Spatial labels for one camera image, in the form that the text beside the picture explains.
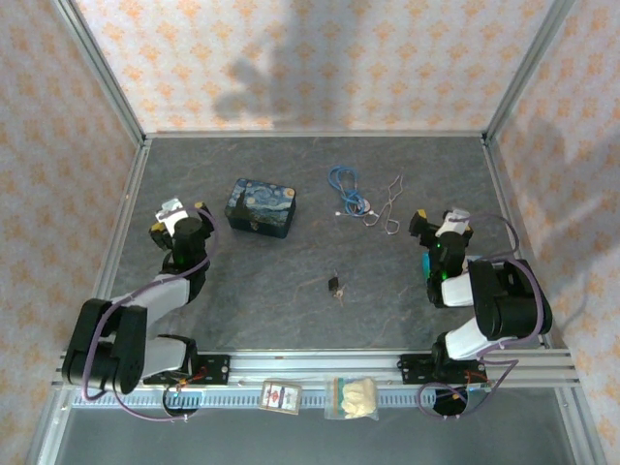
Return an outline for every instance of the blue cable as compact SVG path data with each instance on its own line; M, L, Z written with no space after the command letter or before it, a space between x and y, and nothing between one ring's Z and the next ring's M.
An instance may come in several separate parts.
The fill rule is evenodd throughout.
M342 175L347 172L353 177L353 189L345 189L342 186ZM331 187L340 193L340 197L345 201L345 212L347 214L355 217L364 216L365 200L357 191L357 171L355 168L337 165L329 170L327 181Z

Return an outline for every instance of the starry night box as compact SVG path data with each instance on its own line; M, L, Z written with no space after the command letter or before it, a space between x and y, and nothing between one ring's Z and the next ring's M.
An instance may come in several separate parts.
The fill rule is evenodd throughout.
M231 228L283 239L295 213L295 189L237 179L224 213Z

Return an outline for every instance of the mounting plate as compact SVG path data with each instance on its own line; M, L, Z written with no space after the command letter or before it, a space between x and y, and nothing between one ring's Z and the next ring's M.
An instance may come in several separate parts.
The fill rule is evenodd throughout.
M206 369L206 377L201 380L192 382L192 386L225 386L229 383L231 374L231 356L198 354L196 365L199 369ZM145 386L171 384L169 372L158 373L156 375L144 378L142 383Z
M400 370L404 385L431 382L463 385L468 382L468 378L470 383L479 384L487 379L484 365L477 360L450 360L441 367L440 375L435 373L435 361L431 354L403 354L396 366Z

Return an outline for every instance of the gray surface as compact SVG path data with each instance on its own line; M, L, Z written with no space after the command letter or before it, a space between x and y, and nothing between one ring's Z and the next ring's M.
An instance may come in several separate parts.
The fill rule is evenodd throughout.
M343 203L327 184L334 165L359 171L359 190L378 209L403 169L405 191L392 218L401 232L335 216ZM224 206L239 177L294 187L297 210L286 239L234 232ZM164 256L148 237L159 205L171 197L204 200L216 215L221 247L200 296L153 332L197 339L216 349L428 349L436 336L473 316L436 309L425 293L424 249L407 233L418 208L441 222L453 205L500 212L481 144L475 138L155 139L139 189L114 294L157 274ZM510 248L499 224L475 224L469 249ZM337 268L344 305L327 291Z
M379 421L213 411L156 424L120 410L73 409L59 464L570 465L553 389L501 390L469 418L440 421L384 409Z

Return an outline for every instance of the orange floral wallpaper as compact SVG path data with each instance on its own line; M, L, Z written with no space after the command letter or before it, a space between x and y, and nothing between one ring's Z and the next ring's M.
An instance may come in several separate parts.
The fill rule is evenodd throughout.
M135 148L48 0L0 3L0 81L0 462L21 464Z
M577 0L503 129L502 174L620 463L620 15Z
M551 0L77 0L146 132L486 127Z

